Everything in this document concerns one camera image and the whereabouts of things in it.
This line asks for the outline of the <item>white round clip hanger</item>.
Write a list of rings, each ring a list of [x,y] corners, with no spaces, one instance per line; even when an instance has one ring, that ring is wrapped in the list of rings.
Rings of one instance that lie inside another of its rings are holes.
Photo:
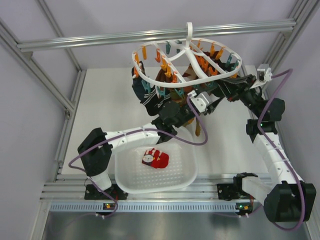
[[[187,22],[186,27],[188,30],[186,38],[147,41],[132,52],[134,72],[142,78],[143,83],[164,88],[184,88],[234,77],[238,74],[243,63],[238,53],[218,41],[193,37],[193,24],[191,22]],[[237,61],[236,68],[226,72],[205,54],[205,52],[213,54],[215,51],[222,53],[222,62],[225,62],[231,54],[233,56],[231,62]],[[165,56],[167,62],[165,75],[167,77],[172,75],[172,83],[155,81],[161,69],[162,56]],[[182,77],[189,64],[191,64],[198,79],[185,81]],[[206,70],[209,64],[214,66],[220,74],[212,76],[207,74]]]

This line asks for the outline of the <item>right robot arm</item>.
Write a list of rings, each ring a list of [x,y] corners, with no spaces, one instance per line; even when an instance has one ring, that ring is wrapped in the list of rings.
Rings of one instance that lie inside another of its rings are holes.
[[[257,117],[247,121],[246,133],[260,153],[272,182],[263,183],[255,173],[239,173],[233,178],[233,192],[238,198],[249,195],[261,203],[272,223],[301,225],[310,219],[317,190],[297,174],[280,143],[276,122],[285,111],[284,100],[277,98],[276,92],[270,99],[264,99],[253,88],[256,81],[251,74],[218,81],[229,102],[241,101]]]

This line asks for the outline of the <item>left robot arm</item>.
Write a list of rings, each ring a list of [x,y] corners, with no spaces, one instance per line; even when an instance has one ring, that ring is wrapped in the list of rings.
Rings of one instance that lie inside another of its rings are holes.
[[[186,104],[175,101],[166,102],[158,116],[151,123],[133,129],[116,132],[103,132],[98,127],[93,129],[77,148],[84,172],[95,192],[103,199],[113,194],[113,186],[108,175],[110,159],[115,154],[136,147],[158,145],[177,138],[177,129],[193,118],[211,114],[222,101],[213,101],[205,91],[190,92]]]

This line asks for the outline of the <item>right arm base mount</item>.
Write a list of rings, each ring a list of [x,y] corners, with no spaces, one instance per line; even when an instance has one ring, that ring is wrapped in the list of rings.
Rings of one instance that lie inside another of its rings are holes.
[[[243,191],[242,183],[246,177],[258,177],[254,173],[238,173],[233,177],[232,183],[219,183],[217,184],[218,199],[224,201],[245,199],[249,200],[252,196]]]

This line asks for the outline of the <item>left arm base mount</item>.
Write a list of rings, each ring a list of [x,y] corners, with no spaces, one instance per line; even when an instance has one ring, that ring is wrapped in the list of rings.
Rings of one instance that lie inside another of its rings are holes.
[[[128,197],[128,193],[120,189],[117,184],[112,184],[112,186],[109,189],[105,190],[104,192],[110,195],[116,201],[126,200]],[[93,184],[88,184],[85,187],[84,199],[85,200],[107,200],[109,199],[109,197],[107,197],[105,194],[99,191]]]

